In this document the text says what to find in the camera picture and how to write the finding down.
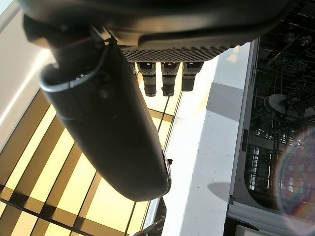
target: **black plastic cover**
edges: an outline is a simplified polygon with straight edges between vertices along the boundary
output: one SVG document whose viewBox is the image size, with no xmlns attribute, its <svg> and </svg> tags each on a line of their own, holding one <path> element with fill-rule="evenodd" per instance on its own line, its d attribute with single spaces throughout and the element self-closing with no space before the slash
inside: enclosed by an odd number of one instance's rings
<svg viewBox="0 0 315 236">
<path fill-rule="evenodd" d="M 146 201 L 169 191 L 169 164 L 156 127 L 116 45 L 106 47 L 98 66 L 86 74 L 45 67 L 40 86 L 83 153 L 118 192 Z"/>
<path fill-rule="evenodd" d="M 130 62 L 206 61 L 271 29 L 293 0 L 18 0 L 31 18 L 105 27 Z"/>
</svg>

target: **yellow window panel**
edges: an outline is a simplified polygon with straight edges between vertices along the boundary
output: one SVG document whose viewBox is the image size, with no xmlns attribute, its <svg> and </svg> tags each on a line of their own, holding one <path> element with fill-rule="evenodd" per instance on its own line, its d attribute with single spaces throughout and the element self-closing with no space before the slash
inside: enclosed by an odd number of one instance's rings
<svg viewBox="0 0 315 236">
<path fill-rule="evenodd" d="M 42 202 L 46 201 L 73 144 L 73 138 L 69 132 L 64 129 L 43 171 L 41 172 L 30 197 L 38 199 Z"/>
<path fill-rule="evenodd" d="M 165 109 L 167 97 L 163 96 L 163 91 L 161 89 L 163 86 L 163 81 L 162 81 L 162 72 L 161 72 L 160 63 L 157 63 L 156 75 L 157 75 L 157 94 L 155 97 L 147 97 L 145 95 L 143 79 L 141 79 L 139 86 L 140 86 L 140 90 L 142 92 L 142 95 L 144 97 L 144 100 L 146 101 L 148 108 L 163 112 Z"/>
<path fill-rule="evenodd" d="M 161 127 L 158 132 L 159 141 L 161 142 L 162 147 L 164 147 L 166 144 L 166 139 L 167 139 L 167 135 L 168 135 L 170 127 L 171 127 L 171 122 L 168 122 L 165 120 L 162 121 Z"/>
<path fill-rule="evenodd" d="M 101 179 L 86 218 L 124 232 L 133 203 Z"/>
<path fill-rule="evenodd" d="M 0 202 L 0 217 L 1 217 L 1 215 L 2 215 L 2 213 L 3 213 L 3 211 L 4 211 L 4 209 L 5 209 L 5 206 L 6 206 L 5 203 Z"/>
<path fill-rule="evenodd" d="M 153 123 L 156 126 L 156 128 L 158 129 L 159 123 L 161 122 L 160 119 L 152 117 Z"/>
<path fill-rule="evenodd" d="M 82 154 L 58 203 L 58 208 L 77 215 L 95 173 L 94 167 Z"/>
<path fill-rule="evenodd" d="M 149 202 L 138 202 L 134 208 L 132 218 L 128 228 L 128 234 L 135 233 L 141 230 L 141 224 L 146 214 Z"/>
<path fill-rule="evenodd" d="M 11 236 L 29 236 L 36 223 L 37 217 L 22 211 Z"/>
<path fill-rule="evenodd" d="M 165 113 L 170 114 L 172 116 L 175 115 L 176 105 L 178 103 L 179 96 L 182 91 L 182 74 L 183 74 L 183 64 L 181 63 L 178 69 L 178 73 L 176 75 L 174 96 L 169 98 L 168 104 L 165 110 Z"/>
<path fill-rule="evenodd" d="M 44 134 L 46 133 L 49 125 L 51 124 L 53 118 L 56 115 L 56 111 L 53 106 L 50 106 L 44 115 L 43 119 L 41 120 L 39 126 L 37 127 L 36 131 L 34 132 L 31 140 L 29 141 L 27 147 L 25 148 L 21 158 L 19 159 L 16 167 L 14 168 L 8 182 L 6 183 L 6 187 L 15 189 L 16 185 L 18 184 L 26 166 L 30 162 L 33 154 L 36 151 L 37 146 L 39 145 L 40 141 L 42 140 Z"/>
<path fill-rule="evenodd" d="M 49 223 L 46 230 L 45 236 L 68 236 L 70 235 L 70 230 L 63 228 L 61 226 Z"/>
</svg>

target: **lens flare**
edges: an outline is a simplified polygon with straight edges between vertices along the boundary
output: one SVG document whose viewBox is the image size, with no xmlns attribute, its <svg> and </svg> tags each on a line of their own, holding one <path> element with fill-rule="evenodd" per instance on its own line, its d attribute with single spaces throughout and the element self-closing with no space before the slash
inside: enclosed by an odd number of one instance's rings
<svg viewBox="0 0 315 236">
<path fill-rule="evenodd" d="M 296 136 L 277 161 L 277 204 L 299 236 L 315 235 L 315 129 Z"/>
</svg>

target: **metal grating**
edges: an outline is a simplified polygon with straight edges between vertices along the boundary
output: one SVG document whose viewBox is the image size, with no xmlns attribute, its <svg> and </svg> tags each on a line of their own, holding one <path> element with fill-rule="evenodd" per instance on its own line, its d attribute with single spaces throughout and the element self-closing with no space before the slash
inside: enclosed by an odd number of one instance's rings
<svg viewBox="0 0 315 236">
<path fill-rule="evenodd" d="M 315 1 L 299 1 L 260 39 L 245 167 L 254 199 L 289 215 L 314 204 L 314 59 Z"/>
</svg>

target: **black dotted pattern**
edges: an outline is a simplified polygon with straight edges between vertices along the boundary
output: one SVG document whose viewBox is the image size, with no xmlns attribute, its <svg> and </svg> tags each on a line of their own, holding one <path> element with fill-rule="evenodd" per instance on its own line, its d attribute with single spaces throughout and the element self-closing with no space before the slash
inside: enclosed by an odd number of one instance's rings
<svg viewBox="0 0 315 236">
<path fill-rule="evenodd" d="M 130 50 L 123 48 L 129 62 L 198 62 L 207 61 L 226 51 L 228 47 L 173 48 L 165 50 Z"/>
<path fill-rule="evenodd" d="M 195 83 L 195 78 L 184 78 L 183 76 L 183 79 L 182 79 L 182 91 L 186 91 L 186 92 L 189 92 L 189 91 L 192 91 L 193 90 L 193 85 Z"/>
<path fill-rule="evenodd" d="M 157 93 L 157 88 L 155 85 L 146 85 L 144 86 L 144 92 L 146 93 L 147 96 L 153 97 Z"/>
<path fill-rule="evenodd" d="M 139 71 L 143 75 L 155 75 L 156 74 L 156 69 L 155 68 L 154 69 L 142 69 L 142 68 L 139 68 Z"/>
</svg>

